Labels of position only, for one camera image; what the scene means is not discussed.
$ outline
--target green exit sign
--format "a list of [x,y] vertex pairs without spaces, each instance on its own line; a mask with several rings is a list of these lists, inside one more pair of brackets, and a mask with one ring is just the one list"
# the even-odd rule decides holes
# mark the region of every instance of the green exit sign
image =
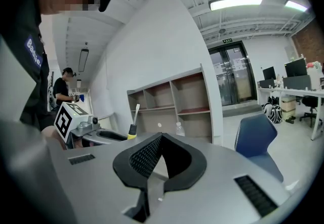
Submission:
[[233,41],[232,41],[232,38],[230,38],[230,39],[226,39],[226,40],[223,40],[223,43],[229,43],[229,42],[233,42]]

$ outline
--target clear bottle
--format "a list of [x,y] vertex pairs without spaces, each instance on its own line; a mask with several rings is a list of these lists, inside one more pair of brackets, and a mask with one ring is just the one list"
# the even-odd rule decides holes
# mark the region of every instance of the clear bottle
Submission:
[[183,128],[183,126],[181,126],[181,123],[177,122],[176,125],[177,125],[177,127],[176,127],[176,135],[185,136],[184,128]]

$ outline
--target man in black shirt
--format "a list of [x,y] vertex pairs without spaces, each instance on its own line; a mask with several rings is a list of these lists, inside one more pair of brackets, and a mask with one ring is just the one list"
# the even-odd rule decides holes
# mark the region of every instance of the man in black shirt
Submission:
[[59,108],[62,102],[71,102],[73,97],[69,96],[66,82],[73,78],[73,71],[71,68],[65,68],[62,72],[62,77],[59,77],[53,87],[53,95],[56,98],[56,104]]
[[103,12],[110,0],[3,0],[0,34],[16,60],[35,81],[36,86],[20,120],[37,127],[44,136],[63,140],[55,130],[53,117],[47,112],[47,77],[49,65],[39,30],[41,14],[62,11],[98,10]]

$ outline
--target glass door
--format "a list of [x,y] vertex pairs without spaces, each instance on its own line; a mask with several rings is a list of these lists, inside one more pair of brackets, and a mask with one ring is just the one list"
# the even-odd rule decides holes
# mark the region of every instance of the glass door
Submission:
[[251,65],[242,43],[209,50],[214,65],[222,106],[256,100]]

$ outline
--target computer monitor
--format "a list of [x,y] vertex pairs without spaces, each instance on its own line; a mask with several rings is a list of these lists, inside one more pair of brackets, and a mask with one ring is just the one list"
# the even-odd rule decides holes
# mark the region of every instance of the computer monitor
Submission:
[[304,59],[295,60],[285,64],[287,77],[307,75],[306,61]]
[[268,80],[268,79],[273,79],[276,80],[276,76],[275,76],[275,72],[274,72],[274,68],[266,68],[263,70],[263,75],[264,75],[264,80]]

